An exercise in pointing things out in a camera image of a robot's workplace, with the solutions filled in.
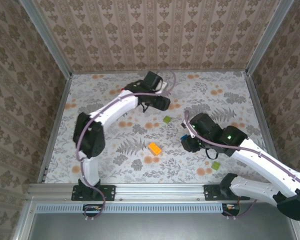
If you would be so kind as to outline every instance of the patterned wallpaper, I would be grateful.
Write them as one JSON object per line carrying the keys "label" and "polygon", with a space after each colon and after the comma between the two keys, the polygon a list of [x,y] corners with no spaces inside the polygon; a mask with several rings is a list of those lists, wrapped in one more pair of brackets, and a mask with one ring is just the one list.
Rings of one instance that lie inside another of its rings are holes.
{"label": "patterned wallpaper", "polygon": [[253,73],[279,159],[300,171],[300,0]]}
{"label": "patterned wallpaper", "polygon": [[37,181],[65,80],[17,0],[0,0],[0,240]]}
{"label": "patterned wallpaper", "polygon": [[35,0],[73,72],[244,69],[279,0]]}

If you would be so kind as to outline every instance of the patterned fabric surface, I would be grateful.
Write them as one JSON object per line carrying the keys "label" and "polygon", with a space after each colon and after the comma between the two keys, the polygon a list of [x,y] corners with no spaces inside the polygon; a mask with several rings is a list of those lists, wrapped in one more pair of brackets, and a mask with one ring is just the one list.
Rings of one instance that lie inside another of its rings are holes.
{"label": "patterned fabric surface", "polygon": [[35,0],[76,73],[244,69],[279,0]]}
{"label": "patterned fabric surface", "polygon": [[0,0],[0,240],[37,182],[64,84],[21,4]]}
{"label": "patterned fabric surface", "polygon": [[294,1],[252,77],[279,159],[300,171],[300,0]]}
{"label": "patterned fabric surface", "polygon": [[[159,73],[171,83],[171,73]],[[106,147],[98,156],[103,183],[204,183],[220,182],[229,172],[249,179],[261,176],[245,164],[223,154],[216,160],[216,171],[205,151],[186,152],[180,138],[187,133],[181,127],[183,114],[191,117],[208,113],[222,128],[234,125],[246,132],[259,146],[264,143],[248,88],[242,72],[179,72],[170,95],[167,111],[139,106],[120,117],[105,133]],[[74,75],[67,98],[46,183],[77,183],[81,175],[72,141],[77,116],[91,113],[114,99],[128,83],[144,74]],[[165,116],[172,118],[169,124]],[[154,142],[162,153],[153,156],[148,145]]]}

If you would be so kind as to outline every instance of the purple cable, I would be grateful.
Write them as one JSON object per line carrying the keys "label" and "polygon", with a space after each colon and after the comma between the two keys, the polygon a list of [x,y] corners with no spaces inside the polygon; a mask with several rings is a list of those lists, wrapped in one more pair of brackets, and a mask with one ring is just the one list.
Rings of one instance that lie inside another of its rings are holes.
{"label": "purple cable", "polygon": [[[82,178],[83,178],[83,180],[84,180],[84,182],[85,182],[85,184],[86,184],[87,186],[89,186],[90,188],[96,190],[96,191],[102,196],[102,201],[103,201],[101,210],[94,216],[94,218],[99,217],[100,214],[102,213],[102,211],[105,209],[105,205],[106,205],[106,197],[105,197],[105,195],[102,193],[102,191],[100,191],[98,188],[96,188],[96,187],[94,187],[93,185],[91,185],[91,184],[87,181],[87,179],[86,179],[85,172],[84,172],[84,166],[83,166],[83,164],[84,164],[83,161],[84,161],[85,158],[84,158],[84,157],[83,157],[83,158],[80,158],[80,156],[79,156],[80,146],[81,146],[82,140],[83,140],[83,138],[84,138],[84,135],[85,135],[86,131],[88,130],[89,126],[91,125],[91,123],[92,123],[95,119],[97,119],[97,118],[98,118],[99,116],[101,116],[106,110],[108,110],[108,109],[111,108],[113,105],[115,105],[117,102],[119,102],[119,101],[121,101],[121,100],[123,100],[123,99],[126,99],[126,98],[128,98],[128,97],[132,97],[132,96],[168,96],[169,93],[170,93],[170,91],[171,91],[171,90],[175,87],[175,85],[176,85],[176,82],[177,82],[177,76],[176,76],[176,74],[175,74],[171,69],[167,69],[167,70],[169,70],[169,71],[172,73],[172,75],[173,75],[173,84],[172,84],[172,86],[171,86],[171,88],[170,88],[169,90],[167,90],[167,91],[162,91],[162,93],[147,93],[147,92],[129,93],[129,94],[127,94],[127,95],[124,95],[124,96],[122,96],[122,97],[116,99],[115,101],[111,102],[109,105],[105,106],[105,107],[104,107],[100,112],[98,112],[93,118],[91,118],[91,119],[87,122],[87,124],[84,126],[84,128],[83,128],[83,130],[82,130],[82,132],[81,132],[81,134],[80,134],[80,136],[79,136],[79,139],[78,139],[78,142],[77,142],[77,145],[76,145],[75,154],[76,154],[77,160],[80,162]],[[86,218],[88,218],[88,216],[87,216],[87,214],[86,214],[88,208],[89,208],[89,207],[87,207],[86,210],[85,210],[84,213],[83,213],[84,216],[85,216]]]}
{"label": "purple cable", "polygon": [[260,157],[263,157],[264,159],[268,160],[270,163],[272,163],[273,165],[275,165],[276,167],[278,167],[279,169],[281,169],[282,171],[284,171],[289,177],[292,177],[294,180],[296,180],[298,183],[300,183],[300,179],[293,175],[291,172],[289,172],[287,169],[285,169],[284,167],[282,167],[280,164],[276,163],[275,161],[273,161],[270,157],[264,155],[263,153],[259,152],[259,151],[256,151],[254,149],[250,149],[250,148],[247,148],[247,147],[241,147],[241,146],[229,146],[229,145],[223,145],[223,144],[219,144],[219,143],[215,143],[213,141],[209,141],[205,138],[203,138],[202,136],[200,136],[190,125],[189,123],[189,118],[190,118],[190,113],[188,110],[186,110],[184,112],[184,120],[185,120],[185,124],[187,125],[188,129],[200,140],[208,143],[208,144],[211,144],[211,145],[214,145],[214,146],[217,146],[217,147],[220,147],[220,148],[227,148],[227,149],[235,149],[235,150],[244,150],[244,151],[248,151],[248,152],[251,152],[251,153],[254,153],[254,154],[257,154],[258,156]]}
{"label": "purple cable", "polygon": [[223,210],[223,212],[226,213],[226,214],[228,214],[230,217],[233,217],[233,219],[241,218],[241,217],[247,215],[247,214],[251,211],[251,209],[255,206],[256,202],[257,202],[257,199],[254,200],[254,202],[251,204],[251,206],[248,208],[247,211],[245,211],[244,213],[239,214],[239,215],[237,215],[237,216],[234,216],[234,215],[232,215],[230,212],[225,211],[225,210]]}

